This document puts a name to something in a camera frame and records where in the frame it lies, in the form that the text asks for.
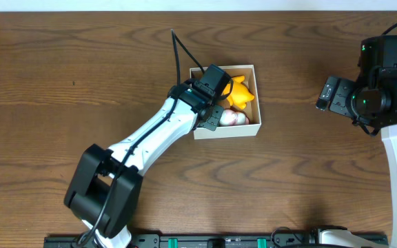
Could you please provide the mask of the yellow rubber figure toy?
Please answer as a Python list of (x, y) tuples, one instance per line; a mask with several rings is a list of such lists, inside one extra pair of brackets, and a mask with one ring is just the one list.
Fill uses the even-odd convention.
[(243, 75), (232, 77), (232, 82), (227, 84), (222, 93), (230, 106), (235, 106), (240, 110), (244, 110), (247, 103), (255, 99), (255, 96), (243, 84), (244, 80), (245, 76)]

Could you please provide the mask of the white duck toy pink hat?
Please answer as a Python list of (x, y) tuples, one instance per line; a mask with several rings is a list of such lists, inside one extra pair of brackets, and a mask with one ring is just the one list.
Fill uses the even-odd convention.
[(236, 126), (236, 125), (249, 125), (250, 120), (243, 112), (236, 112), (231, 109), (223, 111), (219, 120), (219, 125), (222, 127)]

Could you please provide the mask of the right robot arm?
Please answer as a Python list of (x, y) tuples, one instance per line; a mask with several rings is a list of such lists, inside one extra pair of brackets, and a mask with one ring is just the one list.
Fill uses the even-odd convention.
[(354, 81), (331, 76), (316, 108), (346, 116), (369, 136), (381, 135), (389, 162), (393, 228), (390, 247), (397, 247), (397, 35), (361, 42)]

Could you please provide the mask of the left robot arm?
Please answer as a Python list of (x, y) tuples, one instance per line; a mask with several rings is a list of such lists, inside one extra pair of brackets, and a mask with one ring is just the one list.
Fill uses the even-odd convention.
[(160, 110), (137, 131), (103, 149), (91, 145), (81, 155), (64, 204), (89, 231), (71, 247), (127, 247), (127, 229), (146, 171), (164, 151), (195, 127), (214, 131), (223, 113), (218, 102), (231, 76), (210, 65), (200, 79), (173, 86)]

